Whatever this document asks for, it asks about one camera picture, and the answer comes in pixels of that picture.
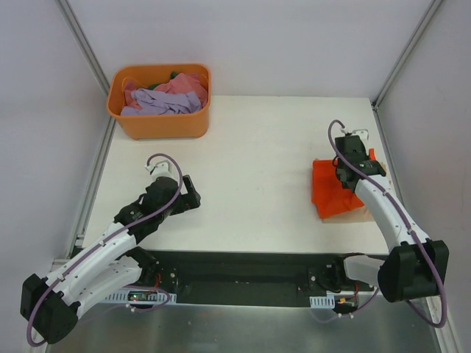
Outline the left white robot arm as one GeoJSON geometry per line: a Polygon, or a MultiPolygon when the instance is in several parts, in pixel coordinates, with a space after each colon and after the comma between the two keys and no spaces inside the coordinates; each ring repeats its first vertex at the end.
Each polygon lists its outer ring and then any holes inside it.
{"type": "Polygon", "coordinates": [[[150,285],[156,261],[139,245],[171,215],[198,208],[201,197],[189,175],[158,176],[123,207],[88,247],[45,277],[31,274],[21,289],[20,314],[31,347],[62,340],[104,297],[137,283],[150,285]]]}

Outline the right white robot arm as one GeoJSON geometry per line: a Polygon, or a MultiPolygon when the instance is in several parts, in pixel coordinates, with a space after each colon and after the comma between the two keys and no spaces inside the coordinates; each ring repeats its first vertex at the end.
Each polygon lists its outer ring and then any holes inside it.
{"type": "Polygon", "coordinates": [[[358,135],[329,138],[336,158],[336,177],[371,212],[389,250],[378,266],[378,286],[389,302],[444,295],[449,250],[413,221],[394,195],[386,170],[369,158],[358,135]]]}

